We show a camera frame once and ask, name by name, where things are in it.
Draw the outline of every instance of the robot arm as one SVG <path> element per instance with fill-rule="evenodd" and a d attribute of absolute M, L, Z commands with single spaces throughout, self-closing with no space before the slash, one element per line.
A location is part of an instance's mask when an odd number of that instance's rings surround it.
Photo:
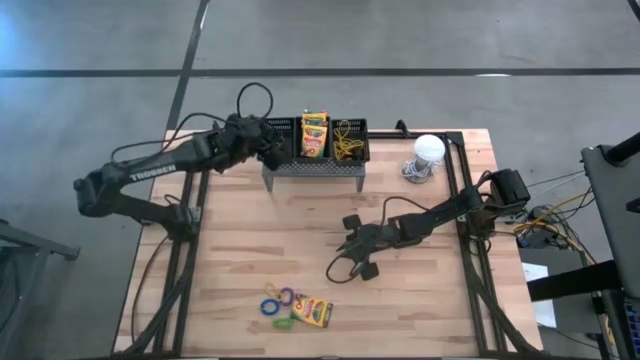
<path fill-rule="evenodd" d="M 89 217 L 110 214 L 130 216 L 138 222 L 161 224 L 171 239 L 189 239 L 198 214 L 177 204 L 161 206 L 122 194 L 131 183 L 177 171 L 199 172 L 226 169 L 257 155 L 265 166 L 275 170 L 284 162 L 281 138 L 266 121 L 255 117 L 230 115 L 224 128 L 214 123 L 210 131 L 196 133 L 175 149 L 122 163 L 107 163 L 84 179 L 74 181 L 78 209 Z"/>
<path fill-rule="evenodd" d="M 491 194 L 479 191 L 486 181 L 491 181 Z M 487 238 L 495 229 L 497 217 L 521 211 L 530 198 L 518 171 L 506 169 L 494 173 L 487 171 L 478 184 L 463 189 L 449 200 L 423 213 L 391 217 L 387 225 L 362 225 L 358 215 L 347 216 L 342 220 L 343 224 L 353 233 L 347 235 L 346 242 L 338 248 L 342 252 L 327 268 L 327 278 L 336 283 L 346 283 L 358 275 L 363 280 L 370 280 L 379 275 L 377 265 L 369 262 L 371 254 L 388 248 L 417 245 L 431 235 L 435 227 L 461 216 L 467 222 L 470 236 Z M 355 263 L 347 280 L 334 280 L 329 275 L 329 270 L 339 258 Z"/>

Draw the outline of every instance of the white paper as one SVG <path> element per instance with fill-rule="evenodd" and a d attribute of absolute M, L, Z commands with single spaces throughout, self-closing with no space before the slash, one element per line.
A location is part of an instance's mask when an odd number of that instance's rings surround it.
<path fill-rule="evenodd" d="M 533 281 L 549 276 L 549 271 L 544 265 L 522 263 L 524 278 Z M 556 327 L 556 314 L 553 312 L 553 300 L 536 301 L 533 303 L 533 313 L 536 321 L 547 327 Z"/>

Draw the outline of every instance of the gray floor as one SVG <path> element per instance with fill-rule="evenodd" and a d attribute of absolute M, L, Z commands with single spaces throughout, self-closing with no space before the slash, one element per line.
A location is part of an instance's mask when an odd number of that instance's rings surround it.
<path fill-rule="evenodd" d="M 0 70 L 180 69 L 199 1 L 41 3 L 0 3 Z M 214 0 L 203 24 L 194 68 L 640 65 L 640 23 L 624 0 Z M 272 89 L 276 116 L 311 108 L 366 117 L 370 128 L 397 119 L 414 128 L 488 128 L 499 166 L 519 169 L 528 183 L 581 169 L 580 149 L 639 128 L 636 76 L 202 78 L 189 82 L 181 113 L 225 116 L 251 80 Z M 0 78 L 0 218 L 82 247 L 76 263 L 48 264 L 20 358 L 109 353 L 140 227 L 119 216 L 81 217 L 71 183 L 115 146 L 162 136 L 177 83 Z M 247 112 L 262 112 L 261 95 L 248 94 Z M 150 186 L 127 193 L 145 198 Z M 536 203 L 587 187 L 580 179 Z M 595 206 L 571 223 L 598 260 L 611 257 Z M 543 337 L 554 354 L 597 356 Z"/>

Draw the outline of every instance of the wooden tabletop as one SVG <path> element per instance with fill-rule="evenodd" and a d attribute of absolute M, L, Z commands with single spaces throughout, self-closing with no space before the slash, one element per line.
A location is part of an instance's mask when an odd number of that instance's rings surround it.
<path fill-rule="evenodd" d="M 474 181 L 484 170 L 496 170 L 488 131 L 460 131 Z M 380 276 L 373 280 L 357 278 L 337 285 L 325 278 L 325 269 L 347 234 L 342 217 L 358 214 L 363 223 L 379 222 L 381 204 L 392 195 L 427 207 L 450 196 L 444 169 L 421 185 L 399 175 L 412 147 L 413 141 L 372 140 L 362 193 L 356 192 L 352 178 L 276 178 L 273 193 L 268 193 L 262 165 L 253 159 L 224 175 L 212 172 L 183 355 L 477 355 L 453 222 L 436 228 L 420 245 L 373 255 L 380 267 Z M 454 163 L 462 187 L 459 164 Z M 165 204 L 163 195 L 180 196 L 183 180 L 184 174 L 157 178 L 152 201 Z M 390 201 L 387 216 L 418 211 L 411 204 Z M 151 253 L 165 235 L 159 226 L 142 233 L 115 350 L 131 343 L 132 298 Z M 492 238 L 492 244 L 489 258 L 498 302 L 526 339 L 542 348 L 516 244 L 512 237 L 500 235 Z M 141 293 L 136 334 L 159 305 L 169 253 L 167 241 Z M 332 272 L 335 277 L 344 276 L 350 267 L 339 265 Z M 296 322 L 289 331 L 273 328 L 274 317 L 259 311 L 266 282 L 332 302 L 329 327 Z M 278 316 L 287 316 L 287 310 L 281 309 Z M 491 337 L 486 309 L 483 318 Z M 165 344 L 170 346 L 173 326 L 167 336 Z"/>

